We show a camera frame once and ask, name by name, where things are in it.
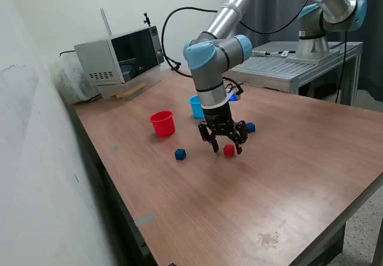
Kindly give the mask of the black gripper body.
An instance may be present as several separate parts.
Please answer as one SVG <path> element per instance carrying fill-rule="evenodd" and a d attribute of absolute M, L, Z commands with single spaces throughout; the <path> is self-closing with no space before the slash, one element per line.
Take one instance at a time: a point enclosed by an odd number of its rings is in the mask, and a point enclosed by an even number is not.
<path fill-rule="evenodd" d="M 230 110 L 229 102 L 214 108 L 202 109 L 205 121 L 208 124 L 208 129 L 219 136 L 230 136 L 230 131 L 233 129 L 233 118 Z"/>

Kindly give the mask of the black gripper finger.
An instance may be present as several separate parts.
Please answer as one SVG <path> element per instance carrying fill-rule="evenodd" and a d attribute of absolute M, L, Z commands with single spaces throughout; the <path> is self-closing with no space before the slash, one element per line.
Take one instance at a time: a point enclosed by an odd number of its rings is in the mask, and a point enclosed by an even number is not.
<path fill-rule="evenodd" d="M 234 142 L 238 155 L 242 153 L 242 145 L 248 139 L 248 131 L 245 121 L 233 123 L 233 129 L 230 131 L 230 140 Z"/>
<path fill-rule="evenodd" d="M 201 135 L 201 138 L 203 141 L 205 142 L 209 142 L 213 148 L 213 151 L 215 153 L 218 152 L 219 150 L 219 146 L 218 146 L 218 142 L 216 140 L 216 136 L 215 136 L 215 133 L 214 132 L 209 132 L 208 131 L 208 124 L 205 120 L 202 120 L 199 125 L 198 125 L 198 129 L 199 129 L 199 132 L 200 132 L 200 135 Z"/>

